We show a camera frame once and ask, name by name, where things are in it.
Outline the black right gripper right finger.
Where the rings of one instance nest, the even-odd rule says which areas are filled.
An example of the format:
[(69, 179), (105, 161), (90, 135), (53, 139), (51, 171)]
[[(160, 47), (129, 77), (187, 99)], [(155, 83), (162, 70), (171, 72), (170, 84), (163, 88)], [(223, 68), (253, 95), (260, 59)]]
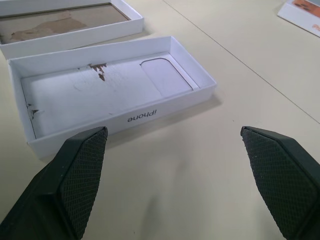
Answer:
[(240, 132), (257, 189), (283, 237), (320, 238), (320, 165), (293, 138), (251, 126)]

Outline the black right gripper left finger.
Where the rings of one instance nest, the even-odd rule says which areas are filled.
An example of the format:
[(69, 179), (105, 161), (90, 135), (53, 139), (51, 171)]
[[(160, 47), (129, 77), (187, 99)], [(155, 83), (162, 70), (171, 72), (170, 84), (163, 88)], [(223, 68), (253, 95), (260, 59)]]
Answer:
[(82, 239), (100, 185), (108, 129), (67, 139), (0, 224), (2, 240)]

